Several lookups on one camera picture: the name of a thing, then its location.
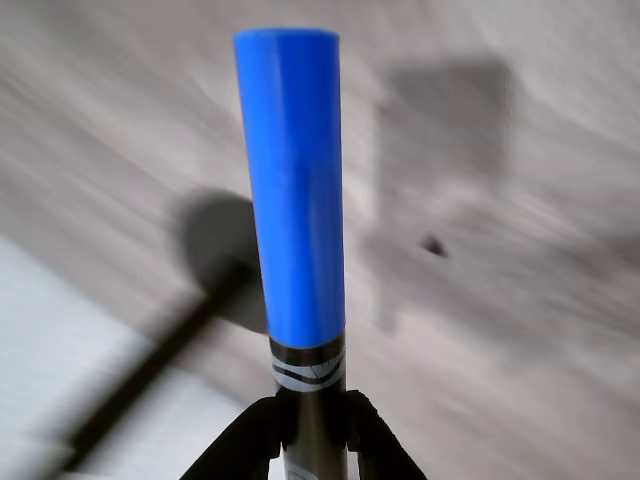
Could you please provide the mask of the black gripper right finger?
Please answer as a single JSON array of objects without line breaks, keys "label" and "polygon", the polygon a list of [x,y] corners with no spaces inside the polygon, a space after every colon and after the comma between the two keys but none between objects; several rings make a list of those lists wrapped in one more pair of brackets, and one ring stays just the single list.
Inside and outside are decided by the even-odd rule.
[{"label": "black gripper right finger", "polygon": [[371,401],[358,390],[344,394],[347,448],[360,479],[421,479],[425,474],[402,447]]}]

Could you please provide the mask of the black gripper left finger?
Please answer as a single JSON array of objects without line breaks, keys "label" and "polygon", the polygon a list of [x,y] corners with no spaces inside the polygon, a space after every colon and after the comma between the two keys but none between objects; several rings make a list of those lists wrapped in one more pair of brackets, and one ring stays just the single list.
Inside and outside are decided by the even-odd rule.
[{"label": "black gripper left finger", "polygon": [[275,397],[250,405],[189,467],[188,480],[267,479],[281,448],[277,407]]}]

